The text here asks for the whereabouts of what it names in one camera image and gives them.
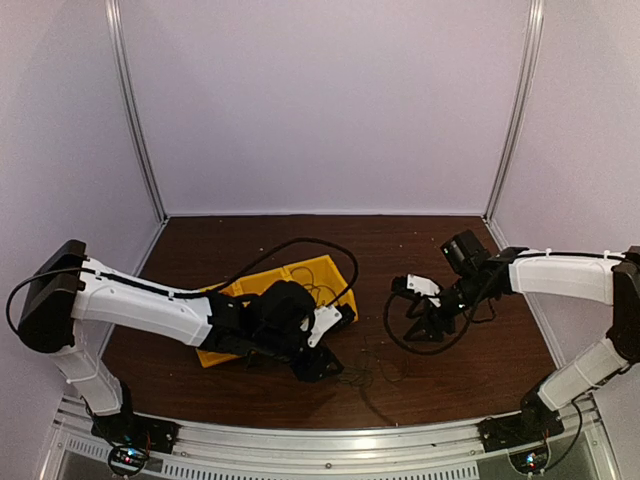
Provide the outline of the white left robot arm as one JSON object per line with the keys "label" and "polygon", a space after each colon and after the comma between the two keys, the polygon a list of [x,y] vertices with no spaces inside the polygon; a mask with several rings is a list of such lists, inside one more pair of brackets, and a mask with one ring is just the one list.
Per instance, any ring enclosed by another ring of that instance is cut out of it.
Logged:
{"label": "white left robot arm", "polygon": [[128,387],[87,352],[84,321],[104,322],[167,337],[203,352],[254,353],[287,364],[296,378],[316,382],[341,372],[323,344],[356,313],[337,300],[319,306],[304,286],[277,280],[259,294],[232,296],[222,287],[183,290],[111,269],[69,240],[36,273],[14,287],[27,291],[19,320],[9,326],[29,349],[50,355],[83,398],[104,434],[137,442],[144,424]]}

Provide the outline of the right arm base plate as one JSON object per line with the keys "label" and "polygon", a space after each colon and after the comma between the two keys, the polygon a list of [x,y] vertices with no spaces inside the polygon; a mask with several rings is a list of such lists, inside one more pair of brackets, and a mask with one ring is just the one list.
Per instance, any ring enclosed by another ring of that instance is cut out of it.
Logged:
{"label": "right arm base plate", "polygon": [[487,453],[542,442],[549,436],[560,435],[565,431],[563,423],[559,420],[553,420],[543,427],[526,426],[521,413],[487,417],[477,428],[484,451]]}

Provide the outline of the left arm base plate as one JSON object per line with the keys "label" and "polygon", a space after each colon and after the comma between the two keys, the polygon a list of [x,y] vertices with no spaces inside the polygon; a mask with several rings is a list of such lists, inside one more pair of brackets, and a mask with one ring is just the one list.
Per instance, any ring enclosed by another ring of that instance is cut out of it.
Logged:
{"label": "left arm base plate", "polygon": [[141,416],[129,411],[99,416],[88,406],[85,410],[93,423],[91,433],[112,446],[129,446],[144,452],[164,454],[173,452],[179,431],[178,424],[173,421]]}

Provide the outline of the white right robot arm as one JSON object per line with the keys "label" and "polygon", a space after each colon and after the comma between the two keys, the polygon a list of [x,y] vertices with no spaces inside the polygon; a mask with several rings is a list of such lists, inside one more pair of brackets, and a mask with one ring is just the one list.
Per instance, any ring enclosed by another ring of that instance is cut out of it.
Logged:
{"label": "white right robot arm", "polygon": [[568,252],[510,246],[490,253],[466,230],[440,248],[456,275],[442,287],[406,274],[393,280],[391,297],[409,301],[413,324],[395,344],[415,355],[439,355],[452,348],[476,323],[483,302],[522,296],[539,317],[568,314],[567,332],[583,349],[522,400],[512,430],[519,440],[535,440],[558,411],[628,371],[639,362],[639,248]]}

